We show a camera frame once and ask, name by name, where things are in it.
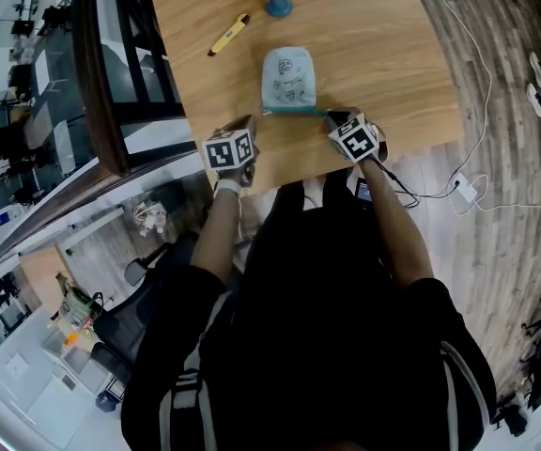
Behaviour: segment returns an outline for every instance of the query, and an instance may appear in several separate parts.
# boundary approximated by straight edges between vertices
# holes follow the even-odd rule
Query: white shoe
[[[535,73],[535,82],[541,88],[541,60],[535,52],[530,53],[530,64],[532,65],[533,73]]]
[[[527,85],[527,99],[532,103],[533,109],[541,117],[541,95],[535,89],[533,84]]]

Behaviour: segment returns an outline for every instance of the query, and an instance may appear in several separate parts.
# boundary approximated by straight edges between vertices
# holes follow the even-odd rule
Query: yellow marker pen
[[[242,13],[233,26],[229,28],[224,35],[220,37],[212,48],[208,52],[209,56],[215,56],[218,54],[228,42],[230,42],[241,30],[245,28],[245,25],[250,22],[250,16],[247,13]]]

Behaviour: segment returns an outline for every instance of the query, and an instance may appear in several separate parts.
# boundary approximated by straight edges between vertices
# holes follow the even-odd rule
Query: black wire
[[[423,199],[444,199],[450,195],[452,195],[454,193],[454,191],[456,189],[458,189],[458,185],[460,185],[459,183],[457,183],[454,187],[454,189],[452,189],[452,191],[450,191],[448,194],[444,194],[444,195],[423,195],[423,194],[415,194],[415,193],[410,193],[410,192],[402,192],[402,191],[394,191],[396,194],[409,194],[409,195],[416,195],[417,197],[421,197]]]
[[[397,183],[400,188],[402,189],[402,191],[395,191],[397,194],[406,194],[406,195],[409,195],[410,197],[412,197],[412,202],[409,202],[409,204],[406,204],[404,206],[405,209],[407,210],[410,210],[410,209],[414,209],[415,207],[418,207],[420,204],[421,204],[421,200],[419,197],[421,198],[426,198],[426,199],[443,199],[445,197],[448,197],[449,195],[452,195],[452,193],[458,188],[458,185],[460,185],[458,182],[455,183],[455,187],[454,189],[452,189],[448,194],[445,194],[445,195],[424,195],[424,194],[415,194],[411,191],[409,191],[409,189],[407,189],[406,185],[404,185],[400,179],[397,177],[396,174],[394,174],[394,172],[388,170],[385,165],[383,165],[379,160],[377,160],[375,158],[375,156],[371,156],[371,159],[379,166],[379,168],[391,179],[393,180],[395,183]]]

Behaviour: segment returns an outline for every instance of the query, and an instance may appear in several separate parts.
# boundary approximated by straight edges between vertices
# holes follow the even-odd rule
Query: wristband
[[[218,194],[218,191],[221,191],[222,189],[233,191],[237,195],[237,198],[240,198],[241,186],[237,184],[234,180],[220,179],[216,183],[216,189],[214,190],[214,197],[216,197],[216,194]]]

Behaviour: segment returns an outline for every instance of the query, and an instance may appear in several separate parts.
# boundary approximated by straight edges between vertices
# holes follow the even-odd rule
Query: wooden desk surface
[[[31,254],[20,256],[20,267],[31,288],[41,300],[43,308],[50,316],[53,316],[64,299],[62,290],[55,277],[61,273],[69,280],[74,281],[57,247],[48,247]],[[70,326],[70,323],[63,319],[58,321],[56,326],[66,337],[75,332]],[[74,346],[91,352],[98,340],[94,335],[93,337],[89,337],[83,333],[79,333]]]
[[[440,44],[419,0],[293,0],[273,19],[266,0],[153,0],[178,93],[198,142],[236,117],[258,117],[251,194],[347,167],[320,117],[261,116],[266,54],[306,48],[317,107],[357,106],[399,155],[463,135]],[[221,52],[209,48],[241,13],[252,20]]]

